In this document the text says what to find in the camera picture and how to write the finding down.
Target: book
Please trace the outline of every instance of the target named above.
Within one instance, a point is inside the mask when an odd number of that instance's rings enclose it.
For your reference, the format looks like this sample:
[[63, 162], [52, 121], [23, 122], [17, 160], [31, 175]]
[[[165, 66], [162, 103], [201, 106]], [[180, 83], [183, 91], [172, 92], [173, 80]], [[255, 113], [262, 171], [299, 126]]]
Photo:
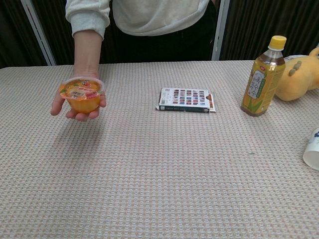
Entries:
[[156, 108], [160, 111], [216, 112], [214, 94], [200, 89], [162, 88]]

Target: bottle label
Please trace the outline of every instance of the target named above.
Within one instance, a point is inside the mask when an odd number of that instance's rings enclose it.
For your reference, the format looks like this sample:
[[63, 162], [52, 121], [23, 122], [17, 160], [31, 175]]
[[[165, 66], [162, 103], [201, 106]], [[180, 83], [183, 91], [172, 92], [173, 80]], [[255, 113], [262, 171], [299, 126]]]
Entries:
[[250, 86], [248, 88], [248, 95], [253, 98], [259, 98], [261, 91], [265, 85], [265, 74], [260, 71], [255, 71], [254, 76], [251, 80]]
[[283, 65], [267, 65], [256, 60], [251, 71], [242, 107], [253, 114], [268, 109], [279, 80], [284, 72]]

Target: stuffed animal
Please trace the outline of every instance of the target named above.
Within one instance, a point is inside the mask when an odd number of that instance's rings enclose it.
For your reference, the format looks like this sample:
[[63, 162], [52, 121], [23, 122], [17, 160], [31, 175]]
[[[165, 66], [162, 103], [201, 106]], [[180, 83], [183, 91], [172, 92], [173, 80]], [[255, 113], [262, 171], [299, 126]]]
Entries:
[[319, 47], [309, 56], [297, 57], [286, 62], [286, 68], [276, 89], [276, 95], [283, 101], [292, 101], [308, 90], [319, 88]]

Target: jelly cup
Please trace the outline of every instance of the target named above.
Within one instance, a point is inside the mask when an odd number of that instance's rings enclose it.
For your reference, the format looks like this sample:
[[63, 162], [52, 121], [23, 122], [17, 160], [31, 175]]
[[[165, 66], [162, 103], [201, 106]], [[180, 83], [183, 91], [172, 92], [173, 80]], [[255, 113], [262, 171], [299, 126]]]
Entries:
[[100, 104], [104, 83], [93, 77], [74, 77], [62, 83], [60, 95], [66, 99], [72, 109], [88, 114]]

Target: dark background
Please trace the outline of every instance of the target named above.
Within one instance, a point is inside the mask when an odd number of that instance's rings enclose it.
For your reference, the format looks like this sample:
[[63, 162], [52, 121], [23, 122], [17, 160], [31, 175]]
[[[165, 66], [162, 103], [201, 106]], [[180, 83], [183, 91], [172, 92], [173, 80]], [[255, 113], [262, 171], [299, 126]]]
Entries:
[[[57, 65], [73, 64], [66, 0], [33, 0]], [[253, 60], [273, 35], [284, 35], [284, 56], [309, 54], [319, 42], [319, 0], [231, 0], [220, 60]], [[100, 63], [119, 63], [118, 29], [110, 13]], [[0, 0], [0, 68], [46, 62], [20, 0]]]

